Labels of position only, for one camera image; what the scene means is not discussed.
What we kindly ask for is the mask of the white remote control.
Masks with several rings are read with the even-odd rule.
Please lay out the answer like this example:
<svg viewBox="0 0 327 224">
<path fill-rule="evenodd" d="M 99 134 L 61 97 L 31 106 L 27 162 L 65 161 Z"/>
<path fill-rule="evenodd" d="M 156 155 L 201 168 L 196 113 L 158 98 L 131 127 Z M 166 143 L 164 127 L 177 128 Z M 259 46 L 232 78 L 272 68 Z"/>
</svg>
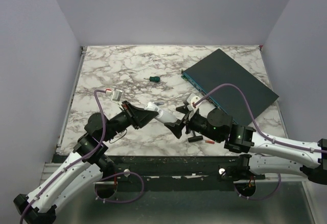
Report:
<svg viewBox="0 0 327 224">
<path fill-rule="evenodd" d="M 177 117 L 171 114 L 170 112 L 162 109 L 156 103 L 148 102 L 145 106 L 145 110 L 157 112 L 158 115 L 155 119 L 162 124 L 165 123 L 175 123 L 177 121 Z"/>
</svg>

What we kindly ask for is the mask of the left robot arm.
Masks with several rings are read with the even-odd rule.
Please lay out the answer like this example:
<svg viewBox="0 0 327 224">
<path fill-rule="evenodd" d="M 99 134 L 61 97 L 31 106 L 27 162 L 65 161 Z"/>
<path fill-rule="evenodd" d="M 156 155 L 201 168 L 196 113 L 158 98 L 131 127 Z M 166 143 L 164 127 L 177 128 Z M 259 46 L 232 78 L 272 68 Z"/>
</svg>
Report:
<svg viewBox="0 0 327 224">
<path fill-rule="evenodd" d="M 127 101 L 112 119 L 107 119 L 102 110 L 94 113 L 85 126 L 86 133 L 56 171 L 35 190 L 14 199 L 20 222 L 53 223 L 67 202 L 87 186 L 113 177 L 114 163 L 105 155 L 108 147 L 104 143 L 129 126 L 141 129 L 158 116 L 160 109 L 153 103 L 138 108 Z"/>
</svg>

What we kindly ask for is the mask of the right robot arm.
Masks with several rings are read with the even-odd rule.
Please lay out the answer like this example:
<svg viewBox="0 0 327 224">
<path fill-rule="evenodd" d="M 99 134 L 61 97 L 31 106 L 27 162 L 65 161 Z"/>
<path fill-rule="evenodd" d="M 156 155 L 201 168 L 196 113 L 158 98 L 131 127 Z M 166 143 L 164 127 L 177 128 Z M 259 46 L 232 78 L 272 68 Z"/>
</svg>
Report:
<svg viewBox="0 0 327 224">
<path fill-rule="evenodd" d="M 245 161 L 235 166 L 241 179 L 250 175 L 285 173 L 306 177 L 309 181 L 326 184 L 326 140 L 319 142 L 296 141 L 265 134 L 259 129 L 236 125 L 232 117 L 220 109 L 211 110 L 206 117 L 188 106 L 177 109 L 184 114 L 177 119 L 165 112 L 163 124 L 177 137 L 182 129 L 197 132 L 212 141 L 224 142 L 224 148 L 245 154 Z"/>
</svg>

